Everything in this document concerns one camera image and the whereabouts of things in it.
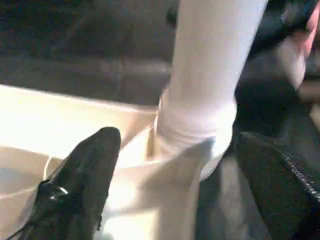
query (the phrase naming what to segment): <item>white plastic container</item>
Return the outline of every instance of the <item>white plastic container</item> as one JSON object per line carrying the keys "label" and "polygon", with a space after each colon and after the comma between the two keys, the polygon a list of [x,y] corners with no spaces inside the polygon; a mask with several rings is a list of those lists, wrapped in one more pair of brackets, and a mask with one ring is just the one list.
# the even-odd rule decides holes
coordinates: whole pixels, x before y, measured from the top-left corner
{"label": "white plastic container", "polygon": [[[200,173],[202,163],[211,157],[212,142],[175,157],[157,155],[153,149],[156,108],[6,86],[0,86],[0,101],[5,103],[0,105],[0,169],[20,173],[5,177],[0,190],[15,182],[21,184],[11,192],[2,192],[0,236],[23,224],[33,206],[37,184],[77,143],[101,127],[113,126],[121,132],[122,148],[102,228],[94,239],[193,239]],[[45,171],[49,157],[52,160]],[[23,175],[26,180],[17,181]]]}
{"label": "white plastic container", "polygon": [[50,175],[48,156],[0,146],[0,239],[24,224],[34,204],[38,184]]}

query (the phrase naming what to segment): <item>hand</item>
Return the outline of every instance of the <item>hand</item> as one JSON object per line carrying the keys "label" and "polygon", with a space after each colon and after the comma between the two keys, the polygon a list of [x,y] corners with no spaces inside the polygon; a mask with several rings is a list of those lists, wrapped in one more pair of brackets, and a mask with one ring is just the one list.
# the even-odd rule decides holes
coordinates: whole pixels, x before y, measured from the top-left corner
{"label": "hand", "polygon": [[312,45],[315,40],[318,21],[319,21],[319,13],[320,13],[320,4],[318,3],[306,26],[307,29],[309,30],[309,33],[296,32],[292,36],[292,40],[296,44],[298,51],[301,54],[303,54],[305,57],[308,57],[310,55]]}

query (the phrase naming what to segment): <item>dark floor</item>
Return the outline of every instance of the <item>dark floor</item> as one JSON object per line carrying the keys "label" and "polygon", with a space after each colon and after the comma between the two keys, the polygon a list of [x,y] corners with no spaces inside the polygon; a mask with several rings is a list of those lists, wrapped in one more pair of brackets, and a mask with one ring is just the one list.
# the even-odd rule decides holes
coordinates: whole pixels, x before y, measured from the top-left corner
{"label": "dark floor", "polygon": [[[53,38],[50,25],[36,28],[34,21],[33,27],[26,27],[12,15],[0,18],[0,84],[157,105],[170,79],[175,33],[166,25],[165,15],[173,2],[96,0],[89,14],[82,10],[75,14],[85,20],[74,32],[50,28],[55,29]],[[262,57],[246,66],[242,78],[252,78],[256,71],[260,76],[283,77],[273,61]],[[247,180],[228,154],[201,183],[196,239],[268,238]]]}

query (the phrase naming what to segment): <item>white basin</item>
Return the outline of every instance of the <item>white basin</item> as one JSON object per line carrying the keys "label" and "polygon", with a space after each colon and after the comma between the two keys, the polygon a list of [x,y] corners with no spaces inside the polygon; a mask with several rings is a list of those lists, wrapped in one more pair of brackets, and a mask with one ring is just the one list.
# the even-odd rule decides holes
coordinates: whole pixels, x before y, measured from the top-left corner
{"label": "white basin", "polygon": [[154,155],[156,108],[6,86],[0,86],[0,101],[5,103],[0,107],[0,173],[7,171],[0,177],[2,236],[28,216],[35,187],[76,144],[101,127],[112,126],[121,132],[122,148],[102,228],[94,239],[193,239],[206,144],[176,157]]}

